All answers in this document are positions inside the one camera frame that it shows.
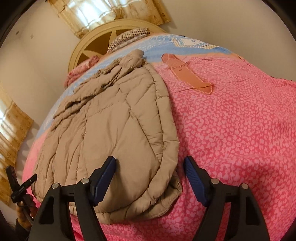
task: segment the metal rivet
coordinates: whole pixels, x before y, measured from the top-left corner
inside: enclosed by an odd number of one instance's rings
[[[81,180],[81,182],[82,182],[82,184],[87,184],[87,183],[89,183],[89,179],[87,177],[86,178],[83,178]]]
[[[58,188],[59,187],[59,184],[58,183],[54,183],[54,184],[52,184],[52,189],[56,189],[56,188]]]
[[[211,183],[212,184],[218,184],[219,183],[219,180],[217,178],[212,178],[211,179]]]
[[[246,183],[242,183],[242,188],[243,188],[243,189],[248,189],[249,186],[248,186],[248,184],[246,184]]]

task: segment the bedsheet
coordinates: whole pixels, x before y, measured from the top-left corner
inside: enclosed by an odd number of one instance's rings
[[[271,241],[279,241],[296,217],[296,83],[272,78],[229,50],[199,40],[169,34],[149,36],[98,62],[70,85],[50,110],[28,155],[23,180],[32,175],[61,100],[98,69],[133,49],[144,51],[144,57],[168,88],[180,141],[177,173],[183,193],[162,217],[102,225],[107,239],[192,240],[205,208],[196,201],[182,168],[184,157],[191,155],[211,177],[223,183],[248,183],[266,220]],[[211,94],[180,79],[169,60],[183,62],[198,78],[211,83]],[[227,211],[229,205],[217,240],[223,240]],[[77,217],[71,218],[76,240],[83,240]]]

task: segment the jacket sleeve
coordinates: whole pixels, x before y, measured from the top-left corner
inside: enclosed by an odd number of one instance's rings
[[[26,241],[29,237],[30,231],[23,228],[19,222],[16,220],[15,224],[15,232],[17,234],[17,237],[19,238],[20,241]]]

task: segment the white wall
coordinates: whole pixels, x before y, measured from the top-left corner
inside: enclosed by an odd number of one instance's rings
[[[0,81],[14,102],[38,125],[59,97],[31,62],[19,40],[0,48]]]
[[[296,42],[262,0],[162,0],[173,22],[161,27],[241,55],[267,74],[296,80]]]
[[[40,0],[32,13],[21,41],[36,68],[45,76],[53,90],[61,95],[68,64],[79,39],[59,19],[50,4]]]

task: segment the pink pillow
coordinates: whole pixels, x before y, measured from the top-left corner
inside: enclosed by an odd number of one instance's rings
[[[76,81],[87,70],[94,66],[99,60],[100,58],[98,56],[92,56],[89,59],[80,63],[76,68],[72,69],[67,75],[66,81],[64,82],[64,87],[68,88],[70,84]]]

